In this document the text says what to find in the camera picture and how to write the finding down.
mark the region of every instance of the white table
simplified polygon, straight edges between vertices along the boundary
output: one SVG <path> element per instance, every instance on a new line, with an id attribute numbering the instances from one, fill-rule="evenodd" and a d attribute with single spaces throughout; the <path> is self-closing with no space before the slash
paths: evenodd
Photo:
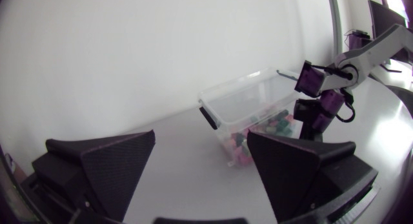
<path id="1" fill-rule="evenodd" d="M 355 141 L 356 155 L 379 171 L 379 194 L 360 223 L 379 223 L 394 201 L 413 146 L 413 120 L 388 88 L 368 78 L 354 90 L 356 118 L 335 119 L 325 142 Z M 344 107 L 342 116 L 349 114 Z M 254 165 L 227 166 L 227 155 L 197 108 L 131 132 L 154 129 L 152 151 L 126 213 L 125 223 L 151 223 L 156 217 L 227 219 L 249 223 L 276 219 Z"/>
<path id="2" fill-rule="evenodd" d="M 412 65 L 393 59 L 390 60 L 390 63 L 390 65 L 385 65 L 387 69 L 399 70 L 401 73 L 388 72 L 381 66 L 376 66 L 370 74 L 384 85 L 393 85 L 413 92 Z"/>

